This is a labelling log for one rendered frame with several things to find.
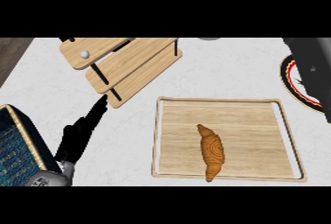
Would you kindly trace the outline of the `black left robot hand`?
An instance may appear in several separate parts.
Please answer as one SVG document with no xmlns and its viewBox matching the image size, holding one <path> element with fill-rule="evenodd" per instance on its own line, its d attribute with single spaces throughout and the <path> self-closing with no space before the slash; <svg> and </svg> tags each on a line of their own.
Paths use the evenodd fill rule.
<svg viewBox="0 0 331 224">
<path fill-rule="evenodd" d="M 88 139 L 100 118 L 107 111 L 107 96 L 103 94 L 85 116 L 81 116 L 72 125 L 63 128 L 63 136 L 57 146 L 54 160 L 75 164 L 88 145 Z"/>
</svg>

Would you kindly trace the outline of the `wooden tiered shelf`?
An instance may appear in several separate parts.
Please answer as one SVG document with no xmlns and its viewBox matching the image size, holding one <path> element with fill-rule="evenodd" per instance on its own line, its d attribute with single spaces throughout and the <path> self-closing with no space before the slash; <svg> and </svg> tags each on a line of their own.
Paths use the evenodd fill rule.
<svg viewBox="0 0 331 224">
<path fill-rule="evenodd" d="M 181 57 L 177 38 L 60 38 L 59 51 L 116 109 Z M 88 51 L 88 58 L 79 52 Z"/>
</svg>

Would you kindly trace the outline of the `orange squash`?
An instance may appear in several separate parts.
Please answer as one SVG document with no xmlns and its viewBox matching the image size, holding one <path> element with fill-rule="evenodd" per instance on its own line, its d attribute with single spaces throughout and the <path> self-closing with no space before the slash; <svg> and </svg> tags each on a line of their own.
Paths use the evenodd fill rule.
<svg viewBox="0 0 331 224">
<path fill-rule="evenodd" d="M 223 168 L 224 152 L 218 135 L 201 124 L 196 125 L 201 135 L 201 156 L 205 163 L 205 181 L 211 182 Z"/>
</svg>

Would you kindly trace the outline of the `pale wooden tray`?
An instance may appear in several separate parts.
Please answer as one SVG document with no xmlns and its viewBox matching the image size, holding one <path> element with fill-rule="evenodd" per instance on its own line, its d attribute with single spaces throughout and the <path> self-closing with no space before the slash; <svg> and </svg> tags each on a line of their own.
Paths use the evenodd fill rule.
<svg viewBox="0 0 331 224">
<path fill-rule="evenodd" d="M 164 96 L 156 100 L 150 166 L 155 177 L 205 177 L 199 126 L 221 139 L 224 164 L 217 179 L 307 180 L 279 100 Z"/>
</svg>

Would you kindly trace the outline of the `blue patterned box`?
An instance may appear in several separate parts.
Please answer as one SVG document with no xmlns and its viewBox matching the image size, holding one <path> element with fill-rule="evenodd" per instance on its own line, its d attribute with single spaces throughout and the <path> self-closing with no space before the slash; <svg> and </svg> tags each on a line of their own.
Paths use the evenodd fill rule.
<svg viewBox="0 0 331 224">
<path fill-rule="evenodd" d="M 36 127 L 13 105 L 0 105 L 0 186 L 23 186 L 41 171 L 62 172 Z"/>
</svg>

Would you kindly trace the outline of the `black red-rimmed round plate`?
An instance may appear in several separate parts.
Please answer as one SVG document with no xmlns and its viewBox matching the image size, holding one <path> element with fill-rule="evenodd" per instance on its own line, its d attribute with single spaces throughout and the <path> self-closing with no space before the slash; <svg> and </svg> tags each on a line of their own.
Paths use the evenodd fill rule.
<svg viewBox="0 0 331 224">
<path fill-rule="evenodd" d="M 319 98 L 326 89 L 326 85 L 320 80 L 313 80 L 304 75 L 301 79 L 292 76 L 292 69 L 295 67 L 295 58 L 288 55 L 280 63 L 280 81 L 291 96 L 298 102 L 307 106 L 313 111 L 323 112 Z"/>
</svg>

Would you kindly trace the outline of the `dark grey appliance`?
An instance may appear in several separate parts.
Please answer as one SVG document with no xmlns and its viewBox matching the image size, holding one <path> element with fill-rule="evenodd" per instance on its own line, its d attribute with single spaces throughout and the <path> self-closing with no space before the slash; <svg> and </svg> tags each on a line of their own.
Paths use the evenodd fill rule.
<svg viewBox="0 0 331 224">
<path fill-rule="evenodd" d="M 331 38 L 283 38 L 301 77 L 304 91 L 317 99 L 331 123 Z"/>
</svg>

